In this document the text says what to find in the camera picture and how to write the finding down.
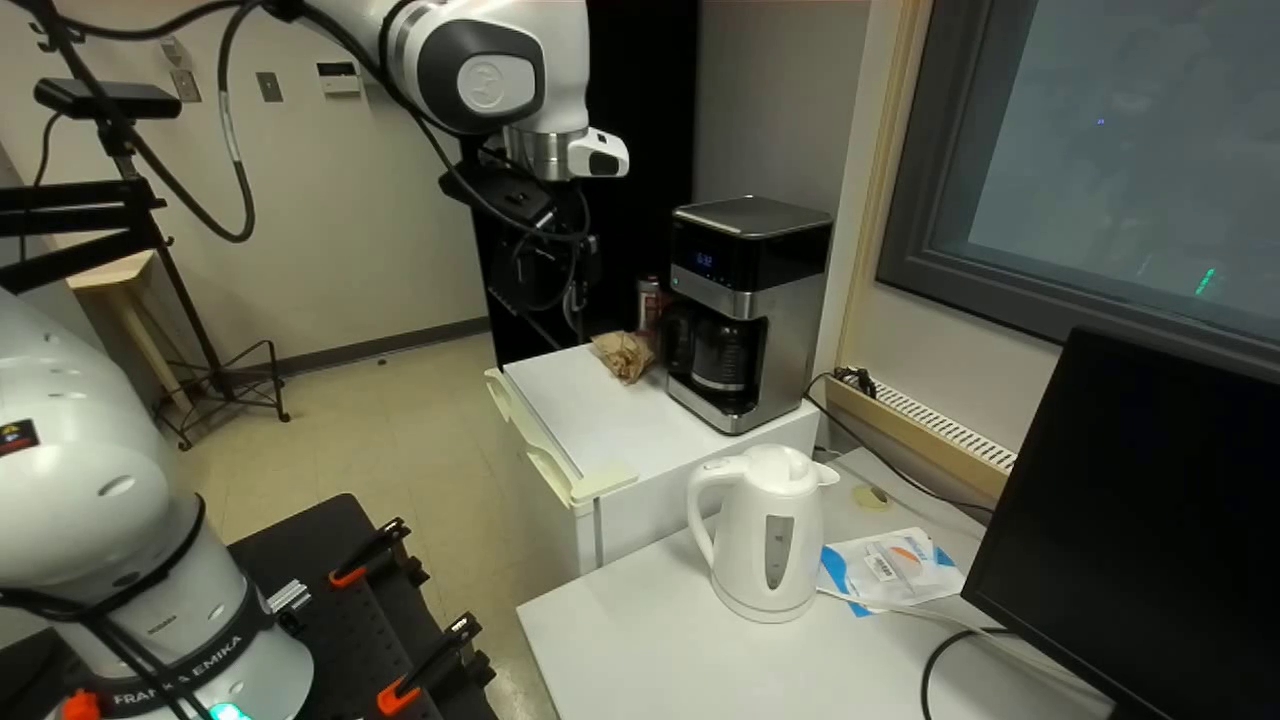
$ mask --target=kettle lid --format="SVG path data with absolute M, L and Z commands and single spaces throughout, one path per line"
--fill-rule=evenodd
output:
M 752 444 L 740 461 L 746 484 L 769 493 L 811 493 L 838 479 L 830 470 L 811 464 L 811 455 L 786 444 Z

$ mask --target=kettle handle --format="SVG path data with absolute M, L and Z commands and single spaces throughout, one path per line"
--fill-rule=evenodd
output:
M 688 533 L 709 563 L 717 563 L 717 546 L 703 520 L 703 493 L 710 493 L 717 484 L 730 484 L 740 477 L 743 477 L 743 464 L 734 455 L 722 455 L 722 461 L 699 464 L 688 479 Z

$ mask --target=wall outlet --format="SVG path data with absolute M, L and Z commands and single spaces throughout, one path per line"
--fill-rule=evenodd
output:
M 362 102 L 362 71 L 355 62 L 315 62 L 320 98 Z
M 254 89 L 264 94 L 264 106 L 285 106 L 274 71 L 254 71 Z

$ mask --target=window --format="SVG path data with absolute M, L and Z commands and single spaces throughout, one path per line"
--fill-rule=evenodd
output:
M 1280 5 L 937 0 L 879 280 L 1280 376 Z

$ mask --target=paper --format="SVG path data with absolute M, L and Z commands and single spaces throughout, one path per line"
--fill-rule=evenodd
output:
M 898 529 L 827 546 L 819 583 L 845 596 L 852 618 L 874 618 L 955 596 L 962 575 L 924 529 Z

